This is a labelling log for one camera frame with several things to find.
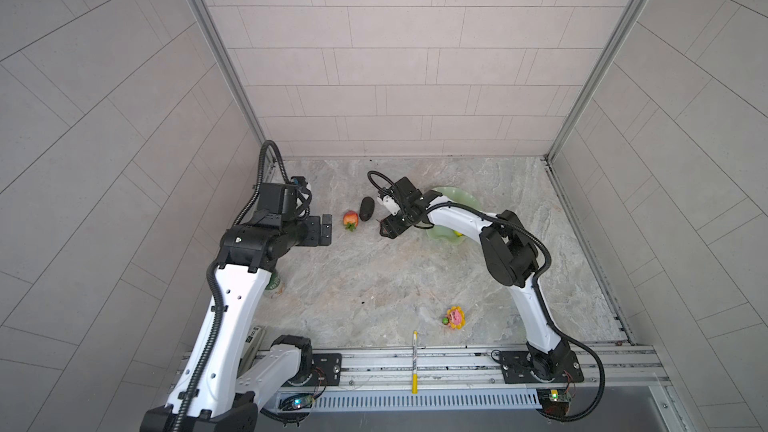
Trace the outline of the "fake red strawberry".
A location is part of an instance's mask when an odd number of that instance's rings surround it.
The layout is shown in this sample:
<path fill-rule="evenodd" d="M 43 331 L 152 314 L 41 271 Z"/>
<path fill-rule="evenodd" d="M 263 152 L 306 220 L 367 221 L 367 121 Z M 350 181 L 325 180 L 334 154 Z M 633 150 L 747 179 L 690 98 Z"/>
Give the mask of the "fake red strawberry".
<path fill-rule="evenodd" d="M 343 227 L 349 231 L 355 231 L 359 226 L 359 215 L 353 210 L 347 211 L 342 219 Z"/>

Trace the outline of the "dark fake avocado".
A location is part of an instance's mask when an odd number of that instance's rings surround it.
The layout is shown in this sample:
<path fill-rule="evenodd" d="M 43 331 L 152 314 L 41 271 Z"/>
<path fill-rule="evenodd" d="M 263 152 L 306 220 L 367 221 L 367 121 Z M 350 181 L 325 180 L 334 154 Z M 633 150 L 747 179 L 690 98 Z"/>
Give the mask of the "dark fake avocado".
<path fill-rule="evenodd" d="M 376 203 L 372 197 L 364 197 L 359 207 L 359 219 L 363 222 L 369 221 L 375 211 Z"/>

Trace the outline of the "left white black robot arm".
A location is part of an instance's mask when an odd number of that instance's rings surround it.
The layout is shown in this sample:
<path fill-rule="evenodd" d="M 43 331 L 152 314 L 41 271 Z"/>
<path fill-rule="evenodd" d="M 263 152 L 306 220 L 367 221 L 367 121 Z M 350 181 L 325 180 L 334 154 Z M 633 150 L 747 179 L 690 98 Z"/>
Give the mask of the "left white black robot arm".
<path fill-rule="evenodd" d="M 252 431 L 266 401 L 289 380 L 312 374 L 305 337 L 278 337 L 267 356 L 240 368 L 246 338 L 279 258 L 293 247 L 328 246 L 332 218 L 312 216 L 302 176 L 258 188 L 251 219 L 231 226 L 206 269 L 211 302 L 187 366 L 164 405 L 147 411 L 143 431 Z"/>

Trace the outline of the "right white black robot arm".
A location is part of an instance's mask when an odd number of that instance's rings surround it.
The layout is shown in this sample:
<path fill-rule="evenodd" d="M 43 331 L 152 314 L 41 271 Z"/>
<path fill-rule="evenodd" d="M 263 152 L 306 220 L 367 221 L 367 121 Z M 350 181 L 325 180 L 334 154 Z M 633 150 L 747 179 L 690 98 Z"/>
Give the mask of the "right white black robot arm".
<path fill-rule="evenodd" d="M 375 184 L 377 171 L 368 174 Z M 417 189 L 406 177 L 383 177 L 378 201 L 390 215 L 381 221 L 380 235 L 394 239 L 416 226 L 441 226 L 477 242 L 491 277 L 509 287 L 526 331 L 528 367 L 540 382 L 551 382 L 571 363 L 571 339 L 555 324 L 538 280 L 552 265 L 546 246 L 530 233 L 512 211 L 489 214 L 452 201 L 444 194 Z"/>

